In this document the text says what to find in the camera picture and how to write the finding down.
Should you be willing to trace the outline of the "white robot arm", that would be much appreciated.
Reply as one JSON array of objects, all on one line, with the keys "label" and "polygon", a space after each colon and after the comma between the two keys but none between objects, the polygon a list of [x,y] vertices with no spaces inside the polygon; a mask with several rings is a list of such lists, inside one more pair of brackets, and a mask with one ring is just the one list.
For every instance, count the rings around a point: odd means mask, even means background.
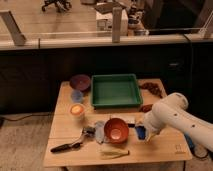
[{"label": "white robot arm", "polygon": [[187,134],[213,152],[213,124],[187,112],[188,100],[181,93],[172,93],[153,104],[144,114],[145,139],[159,135],[166,125]]}]

